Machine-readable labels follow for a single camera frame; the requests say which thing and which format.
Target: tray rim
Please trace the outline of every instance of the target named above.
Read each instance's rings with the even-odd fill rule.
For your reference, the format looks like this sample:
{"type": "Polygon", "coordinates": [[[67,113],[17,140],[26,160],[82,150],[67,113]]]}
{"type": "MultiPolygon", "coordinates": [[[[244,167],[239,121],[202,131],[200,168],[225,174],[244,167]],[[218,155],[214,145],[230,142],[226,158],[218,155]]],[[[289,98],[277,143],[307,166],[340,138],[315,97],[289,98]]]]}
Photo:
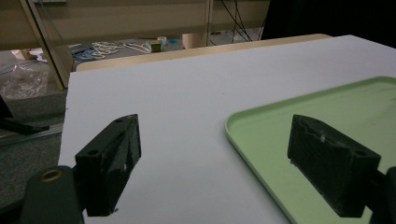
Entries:
{"type": "Polygon", "coordinates": [[[332,87],[332,88],[329,88],[329,89],[325,89],[325,90],[321,90],[321,91],[313,91],[313,92],[310,92],[310,93],[307,93],[307,94],[302,94],[302,95],[290,97],[290,98],[287,98],[287,99],[284,99],[284,100],[280,100],[280,101],[277,101],[277,102],[273,102],[273,103],[270,103],[270,104],[259,105],[259,106],[250,107],[250,108],[247,108],[247,109],[244,109],[244,110],[239,110],[239,111],[236,111],[236,112],[232,113],[231,115],[229,115],[226,118],[226,120],[224,122],[224,128],[225,128],[228,140],[232,143],[233,147],[238,151],[238,154],[243,158],[244,162],[248,165],[249,169],[255,174],[256,178],[258,178],[260,180],[260,182],[265,187],[265,189],[270,193],[271,197],[276,201],[277,206],[280,207],[282,212],[288,217],[288,219],[292,223],[298,223],[298,221],[290,213],[289,208],[286,207],[282,203],[282,201],[277,197],[277,195],[271,189],[271,186],[260,178],[260,176],[262,176],[262,175],[259,174],[259,171],[253,166],[253,164],[251,164],[251,162],[248,160],[248,158],[245,155],[245,153],[243,152],[243,150],[235,142],[235,140],[232,137],[231,130],[230,130],[229,126],[231,125],[231,123],[233,121],[236,121],[239,118],[241,118],[241,115],[245,116],[246,113],[254,114],[255,111],[263,110],[264,108],[272,109],[272,108],[276,108],[278,105],[285,105],[285,104],[289,104],[289,103],[295,104],[296,101],[297,102],[299,102],[299,101],[301,102],[301,101],[304,101],[305,99],[312,98],[313,96],[314,97],[315,96],[323,96],[323,95],[327,95],[327,94],[329,94],[331,92],[334,92],[334,91],[344,91],[344,90],[348,90],[348,89],[351,89],[351,88],[353,89],[355,87],[359,87],[359,86],[362,86],[362,85],[369,85],[369,84],[378,83],[378,82],[386,82],[386,83],[391,83],[391,84],[396,85],[396,77],[379,76],[379,77],[366,78],[366,79],[363,79],[363,80],[360,80],[360,81],[347,83],[347,84],[336,86],[336,87],[332,87]]]}

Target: plastic bag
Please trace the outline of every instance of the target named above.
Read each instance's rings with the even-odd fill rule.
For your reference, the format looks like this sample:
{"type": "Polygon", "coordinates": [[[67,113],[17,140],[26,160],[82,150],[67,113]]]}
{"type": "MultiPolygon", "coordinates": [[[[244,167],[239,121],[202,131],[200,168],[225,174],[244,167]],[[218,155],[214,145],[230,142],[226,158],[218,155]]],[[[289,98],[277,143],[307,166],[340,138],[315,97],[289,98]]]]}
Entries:
{"type": "Polygon", "coordinates": [[[9,100],[42,96],[47,93],[48,78],[49,72],[15,65],[0,92],[9,100]]]}

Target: light green tray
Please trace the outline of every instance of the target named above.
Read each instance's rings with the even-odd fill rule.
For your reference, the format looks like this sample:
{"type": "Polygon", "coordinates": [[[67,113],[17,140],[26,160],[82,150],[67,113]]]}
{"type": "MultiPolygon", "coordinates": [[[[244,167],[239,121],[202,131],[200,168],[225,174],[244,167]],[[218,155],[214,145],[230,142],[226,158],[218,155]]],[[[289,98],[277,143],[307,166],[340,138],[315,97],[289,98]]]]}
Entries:
{"type": "Polygon", "coordinates": [[[379,170],[396,166],[396,78],[376,77],[227,118],[228,138],[292,223],[369,223],[337,216],[287,157],[293,114],[320,119],[382,156],[379,170]]]}

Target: screw hole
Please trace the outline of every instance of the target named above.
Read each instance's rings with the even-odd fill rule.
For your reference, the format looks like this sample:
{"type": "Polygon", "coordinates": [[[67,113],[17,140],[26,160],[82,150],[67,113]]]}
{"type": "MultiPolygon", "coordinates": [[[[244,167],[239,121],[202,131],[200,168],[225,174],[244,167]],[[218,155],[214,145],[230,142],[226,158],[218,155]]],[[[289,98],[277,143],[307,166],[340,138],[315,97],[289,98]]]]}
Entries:
{"type": "Polygon", "coordinates": [[[98,152],[99,152],[98,150],[91,150],[88,152],[88,155],[94,156],[94,155],[98,154],[98,152]]]}
{"type": "Polygon", "coordinates": [[[360,155],[360,156],[367,156],[367,154],[363,151],[357,150],[355,151],[356,154],[360,155]]]}

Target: white tabletop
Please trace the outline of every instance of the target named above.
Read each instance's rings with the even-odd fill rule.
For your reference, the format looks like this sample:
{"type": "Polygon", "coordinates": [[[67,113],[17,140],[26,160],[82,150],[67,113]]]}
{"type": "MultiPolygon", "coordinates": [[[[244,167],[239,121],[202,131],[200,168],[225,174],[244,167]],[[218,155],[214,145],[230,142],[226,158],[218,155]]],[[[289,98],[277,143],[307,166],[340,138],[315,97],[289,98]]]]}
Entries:
{"type": "Polygon", "coordinates": [[[377,76],[396,77],[396,49],[355,36],[76,72],[59,164],[74,166],[109,122],[138,114],[142,158],[119,211],[86,223],[288,223],[227,140],[225,119],[377,76]]]}

